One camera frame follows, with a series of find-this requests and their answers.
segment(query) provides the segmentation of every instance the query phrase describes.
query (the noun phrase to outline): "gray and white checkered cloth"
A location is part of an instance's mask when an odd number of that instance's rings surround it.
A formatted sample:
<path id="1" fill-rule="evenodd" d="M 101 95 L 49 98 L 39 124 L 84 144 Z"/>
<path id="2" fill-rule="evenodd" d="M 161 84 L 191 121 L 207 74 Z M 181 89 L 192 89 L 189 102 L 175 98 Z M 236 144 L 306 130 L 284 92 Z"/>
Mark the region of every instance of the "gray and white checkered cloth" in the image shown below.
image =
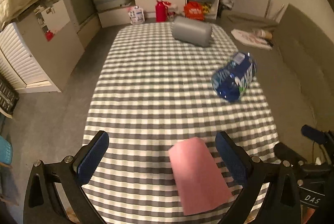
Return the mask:
<path id="1" fill-rule="evenodd" d="M 226 131 L 249 155 L 275 160 L 276 126 L 256 78 L 237 103 L 219 98 L 212 74 L 237 51 L 225 31 L 213 25 L 209 48 L 176 41 L 172 23 L 122 29 L 108 53 L 88 112 L 83 144 L 99 130 L 109 148 L 89 184 L 83 186 L 107 223 L 217 223 L 240 186 L 233 183 L 214 139 Z M 215 210 L 184 216 L 168 149 L 200 137 L 233 193 Z M 254 209 L 259 208 L 264 185 Z"/>

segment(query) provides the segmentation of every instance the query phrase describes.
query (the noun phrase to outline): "blue plastic bottle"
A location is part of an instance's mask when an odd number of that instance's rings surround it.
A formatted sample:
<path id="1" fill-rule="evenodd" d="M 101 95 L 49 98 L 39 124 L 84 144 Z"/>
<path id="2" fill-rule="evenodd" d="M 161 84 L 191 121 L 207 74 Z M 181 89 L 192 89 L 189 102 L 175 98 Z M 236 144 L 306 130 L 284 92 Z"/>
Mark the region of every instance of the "blue plastic bottle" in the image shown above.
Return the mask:
<path id="1" fill-rule="evenodd" d="M 245 92 L 256 69 L 256 63 L 249 53 L 237 52 L 224 68 L 212 75 L 212 87 L 219 97 L 235 102 Z"/>

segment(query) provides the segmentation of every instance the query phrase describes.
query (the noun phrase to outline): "orange bag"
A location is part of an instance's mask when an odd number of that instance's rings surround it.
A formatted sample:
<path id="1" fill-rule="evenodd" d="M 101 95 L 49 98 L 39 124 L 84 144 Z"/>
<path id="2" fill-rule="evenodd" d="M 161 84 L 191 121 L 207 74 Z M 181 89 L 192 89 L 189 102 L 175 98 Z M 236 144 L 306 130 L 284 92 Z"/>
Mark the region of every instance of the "orange bag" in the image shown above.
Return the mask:
<path id="1" fill-rule="evenodd" d="M 204 15 L 202 12 L 202 6 L 198 2 L 190 1 L 184 7 L 184 14 L 187 18 L 204 20 Z"/>

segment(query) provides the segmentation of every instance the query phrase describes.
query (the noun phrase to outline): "gray cylinder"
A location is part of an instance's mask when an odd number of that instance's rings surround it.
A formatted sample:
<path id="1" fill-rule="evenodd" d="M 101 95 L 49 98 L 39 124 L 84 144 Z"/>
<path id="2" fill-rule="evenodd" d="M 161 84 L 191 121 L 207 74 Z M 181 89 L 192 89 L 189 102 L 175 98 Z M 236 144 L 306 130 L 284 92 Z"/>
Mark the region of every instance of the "gray cylinder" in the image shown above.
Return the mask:
<path id="1" fill-rule="evenodd" d="M 174 21 L 172 35 L 176 40 L 188 42 L 200 47 L 210 45 L 212 26 L 198 20 L 177 17 Z"/>

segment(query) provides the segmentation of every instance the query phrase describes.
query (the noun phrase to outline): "red bottle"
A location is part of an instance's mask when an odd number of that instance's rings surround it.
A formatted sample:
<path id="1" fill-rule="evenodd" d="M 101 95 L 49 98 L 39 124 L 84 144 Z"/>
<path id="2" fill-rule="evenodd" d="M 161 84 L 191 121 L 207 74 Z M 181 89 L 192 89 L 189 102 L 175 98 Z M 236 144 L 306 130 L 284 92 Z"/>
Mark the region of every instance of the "red bottle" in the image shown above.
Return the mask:
<path id="1" fill-rule="evenodd" d="M 165 22 L 167 19 L 168 7 L 163 1 L 157 0 L 157 5 L 155 6 L 155 16 L 157 22 Z"/>

